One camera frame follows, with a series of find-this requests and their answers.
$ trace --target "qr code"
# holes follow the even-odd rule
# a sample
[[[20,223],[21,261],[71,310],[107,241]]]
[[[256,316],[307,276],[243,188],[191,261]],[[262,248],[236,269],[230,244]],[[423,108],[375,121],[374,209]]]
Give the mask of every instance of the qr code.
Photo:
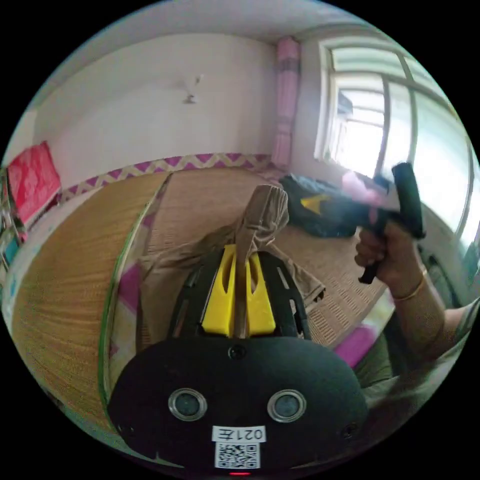
[[[217,443],[215,467],[218,469],[259,469],[260,445],[258,443]]]

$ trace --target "gold bracelet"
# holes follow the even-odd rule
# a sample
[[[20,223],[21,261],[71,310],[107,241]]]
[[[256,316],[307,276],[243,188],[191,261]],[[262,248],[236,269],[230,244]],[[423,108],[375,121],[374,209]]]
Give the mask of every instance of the gold bracelet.
[[[405,300],[410,300],[419,293],[419,291],[425,285],[425,276],[427,275],[427,269],[423,266],[421,269],[421,272],[422,272],[422,276],[421,276],[421,281],[418,287],[410,295],[407,295],[407,296],[396,298],[392,295],[392,298],[395,302],[405,302]]]

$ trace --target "hand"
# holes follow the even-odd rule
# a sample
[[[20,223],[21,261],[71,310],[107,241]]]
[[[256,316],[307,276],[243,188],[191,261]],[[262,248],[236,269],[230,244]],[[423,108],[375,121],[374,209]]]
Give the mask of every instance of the hand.
[[[396,298],[409,295],[422,281],[422,269],[411,235],[394,222],[388,222],[385,239],[377,238],[371,231],[360,232],[356,246],[355,262],[360,267],[380,261],[376,277]]]

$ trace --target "pink curtain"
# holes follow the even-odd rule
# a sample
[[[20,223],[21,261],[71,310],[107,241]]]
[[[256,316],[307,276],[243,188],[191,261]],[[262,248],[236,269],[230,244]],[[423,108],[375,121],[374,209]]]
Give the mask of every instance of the pink curtain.
[[[277,127],[271,161],[277,168],[288,170],[300,81],[300,44],[293,38],[278,42],[277,68]]]

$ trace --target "camera lens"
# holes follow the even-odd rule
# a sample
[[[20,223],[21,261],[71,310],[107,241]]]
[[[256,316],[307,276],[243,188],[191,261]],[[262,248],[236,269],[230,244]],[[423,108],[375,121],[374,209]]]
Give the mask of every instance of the camera lens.
[[[191,417],[199,412],[200,402],[191,393],[181,393],[175,400],[175,407],[180,414]]]
[[[193,422],[201,419],[207,411],[205,397],[191,388],[175,390],[168,399],[170,412],[179,420]]]
[[[307,408],[305,397],[296,390],[281,390],[271,396],[267,410],[276,422],[289,423],[298,420]]]

